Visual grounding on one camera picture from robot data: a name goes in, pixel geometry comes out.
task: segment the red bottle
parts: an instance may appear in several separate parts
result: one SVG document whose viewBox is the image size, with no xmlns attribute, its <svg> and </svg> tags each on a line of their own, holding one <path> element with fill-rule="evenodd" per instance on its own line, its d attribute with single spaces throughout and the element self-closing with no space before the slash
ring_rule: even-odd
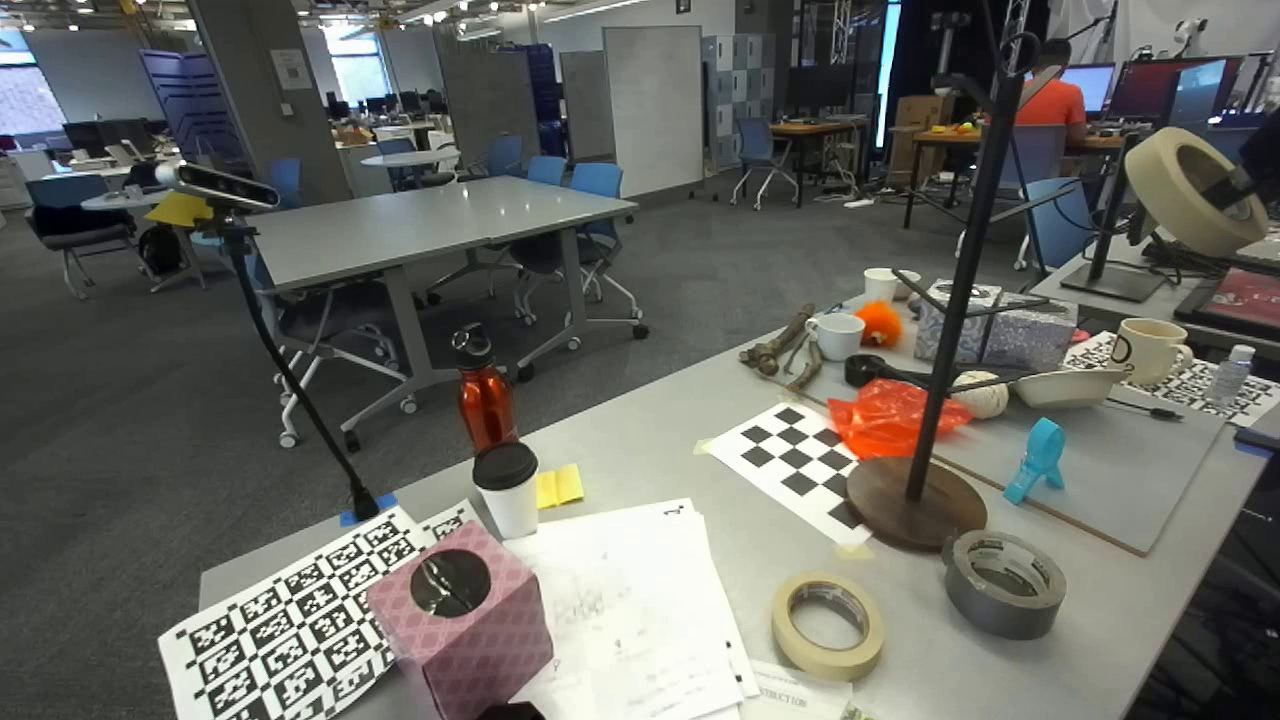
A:
<svg viewBox="0 0 1280 720">
<path fill-rule="evenodd" d="M 451 338 L 451 348 L 464 356 L 464 376 L 456 385 L 456 412 L 469 430 L 472 453 L 517 439 L 512 430 L 512 385 L 489 366 L 494 342 L 482 325 L 469 325 Z"/>
</svg>

